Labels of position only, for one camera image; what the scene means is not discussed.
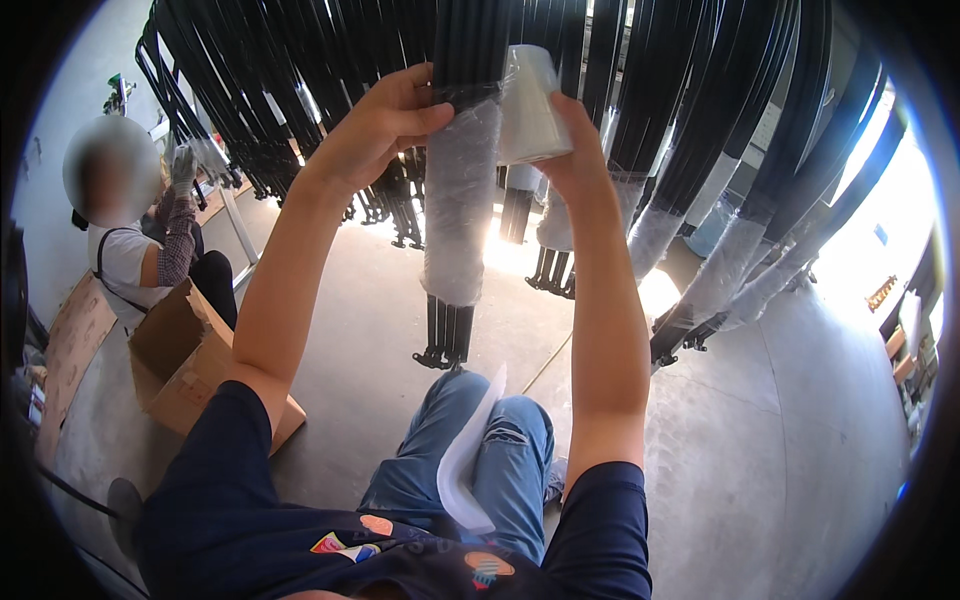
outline metal pole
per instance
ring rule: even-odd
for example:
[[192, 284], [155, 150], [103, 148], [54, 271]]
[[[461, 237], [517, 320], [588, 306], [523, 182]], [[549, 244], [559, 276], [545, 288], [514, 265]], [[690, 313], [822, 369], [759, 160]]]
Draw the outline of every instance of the metal pole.
[[243, 252], [247, 255], [247, 260], [250, 261], [250, 264], [245, 267], [239, 275], [233, 278], [233, 289], [235, 290], [246, 283], [247, 279], [253, 275], [256, 263], [260, 261], [260, 256], [263, 255], [263, 252], [257, 252], [256, 248], [253, 247], [253, 241], [250, 239], [250, 234], [247, 233], [247, 228], [243, 224], [243, 217], [240, 216], [240, 209], [237, 208], [237, 202], [233, 199], [233, 194], [227, 193], [223, 185], [218, 184], [216, 189], [220, 194], [220, 199], [224, 201], [230, 223], [233, 225], [233, 230], [237, 234], [237, 239], [240, 240], [240, 245], [243, 246]]

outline open cardboard box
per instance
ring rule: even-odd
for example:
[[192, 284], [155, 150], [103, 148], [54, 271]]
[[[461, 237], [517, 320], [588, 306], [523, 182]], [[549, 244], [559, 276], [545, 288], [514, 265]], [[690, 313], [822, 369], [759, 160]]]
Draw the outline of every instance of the open cardboard box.
[[[185, 436], [224, 380], [233, 331], [188, 278], [151, 309], [128, 344], [140, 408]], [[270, 453], [305, 420], [287, 396]]]

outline concrete floor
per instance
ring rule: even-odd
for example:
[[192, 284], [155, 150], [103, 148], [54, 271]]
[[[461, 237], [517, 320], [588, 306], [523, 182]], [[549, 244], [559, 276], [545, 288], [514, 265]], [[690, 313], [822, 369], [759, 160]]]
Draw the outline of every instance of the concrete floor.
[[[250, 194], [238, 203], [260, 250], [276, 205]], [[226, 213], [204, 237], [235, 271], [246, 265]], [[439, 374], [411, 358], [426, 338], [422, 253], [391, 239], [390, 226], [346, 224], [334, 243], [292, 391], [307, 424], [272, 460], [286, 501], [354, 508]], [[523, 281], [537, 250], [494, 243], [487, 252], [468, 366], [492, 375], [506, 362], [508, 393], [524, 388], [572, 326], [573, 302]], [[660, 267], [683, 289], [696, 261], [675, 243]], [[708, 352], [683, 351], [654, 376], [645, 472], [658, 597], [826, 598], [855, 567], [908, 460], [889, 363], [862, 304], [824, 302], [810, 289], [781, 294], [757, 324], [713, 336]], [[550, 413], [565, 454], [569, 346], [529, 395]], [[115, 477], [146, 496], [180, 442], [137, 408], [124, 332], [114, 328], [74, 399], [57, 473], [93, 498], [104, 500]], [[139, 583], [105, 517], [59, 492], [54, 499], [75, 540]]]

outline shoe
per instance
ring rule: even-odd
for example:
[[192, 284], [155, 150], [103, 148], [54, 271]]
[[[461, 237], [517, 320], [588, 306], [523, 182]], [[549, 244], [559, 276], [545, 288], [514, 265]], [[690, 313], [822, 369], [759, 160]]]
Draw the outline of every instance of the shoe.
[[550, 465], [550, 479], [546, 490], [543, 491], [543, 506], [560, 498], [563, 502], [564, 488], [566, 487], [566, 457], [562, 456]]

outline blue jeans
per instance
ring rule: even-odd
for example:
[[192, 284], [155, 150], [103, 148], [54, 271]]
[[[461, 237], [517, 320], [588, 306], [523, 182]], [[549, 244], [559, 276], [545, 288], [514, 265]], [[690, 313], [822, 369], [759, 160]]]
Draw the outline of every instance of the blue jeans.
[[[488, 387], [474, 372], [444, 373], [410, 421], [396, 456], [373, 474], [357, 510], [422, 529], [448, 518], [437, 492], [437, 468]], [[552, 460], [553, 424], [540, 405], [527, 396], [498, 400], [473, 469], [473, 496], [496, 527], [485, 539], [537, 564], [543, 560], [543, 492]]]

